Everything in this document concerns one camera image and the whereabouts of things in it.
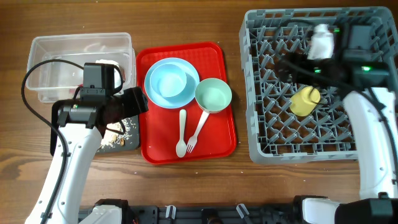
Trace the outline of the yellow cup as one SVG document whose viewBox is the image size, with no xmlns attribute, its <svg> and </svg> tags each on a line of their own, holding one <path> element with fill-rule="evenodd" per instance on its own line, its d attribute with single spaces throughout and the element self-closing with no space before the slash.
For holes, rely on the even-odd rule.
<svg viewBox="0 0 398 224">
<path fill-rule="evenodd" d="M 290 98 L 290 110 L 297 116 L 308 116 L 320 102 L 320 92 L 312 87 L 306 86 Z"/>
</svg>

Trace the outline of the light blue bowl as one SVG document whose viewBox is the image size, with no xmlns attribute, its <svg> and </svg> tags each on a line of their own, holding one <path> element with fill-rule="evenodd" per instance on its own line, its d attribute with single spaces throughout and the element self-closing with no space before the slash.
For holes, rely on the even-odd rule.
<svg viewBox="0 0 398 224">
<path fill-rule="evenodd" d="M 186 73 L 177 65 L 159 65 L 150 76 L 150 86 L 163 98 L 179 95 L 187 84 Z"/>
</svg>

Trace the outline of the mint green bowl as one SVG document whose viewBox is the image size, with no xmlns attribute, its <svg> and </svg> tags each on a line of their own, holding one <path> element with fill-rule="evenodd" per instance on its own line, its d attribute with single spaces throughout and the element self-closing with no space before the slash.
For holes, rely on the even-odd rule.
<svg viewBox="0 0 398 224">
<path fill-rule="evenodd" d="M 197 85 L 195 99 L 202 110 L 209 113 L 218 113 L 230 105 L 232 91 L 223 80 L 207 78 Z"/>
</svg>

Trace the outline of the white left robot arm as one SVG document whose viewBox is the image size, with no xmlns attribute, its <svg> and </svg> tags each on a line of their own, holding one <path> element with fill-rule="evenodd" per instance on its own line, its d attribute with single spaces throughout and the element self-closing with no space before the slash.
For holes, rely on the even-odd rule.
<svg viewBox="0 0 398 224">
<path fill-rule="evenodd" d="M 98 60 L 81 66 L 83 83 L 73 98 L 52 106 L 46 120 L 28 102 L 30 112 L 51 129 L 53 156 L 44 186 L 26 223 L 78 223 L 80 202 L 91 162 L 101 146 L 108 125 L 122 123 L 148 110 L 147 98 L 139 87 L 123 89 L 116 62 Z"/>
</svg>

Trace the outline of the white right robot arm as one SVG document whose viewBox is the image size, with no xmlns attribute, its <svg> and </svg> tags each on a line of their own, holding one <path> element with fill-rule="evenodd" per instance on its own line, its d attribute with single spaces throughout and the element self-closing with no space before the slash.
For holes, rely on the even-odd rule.
<svg viewBox="0 0 398 224">
<path fill-rule="evenodd" d="M 360 200 L 333 202 L 323 197 L 300 201 L 303 223 L 397 223 L 396 93 L 383 62 L 309 60 L 281 56 L 275 66 L 281 80 L 335 86 L 354 132 L 360 168 Z"/>
</svg>

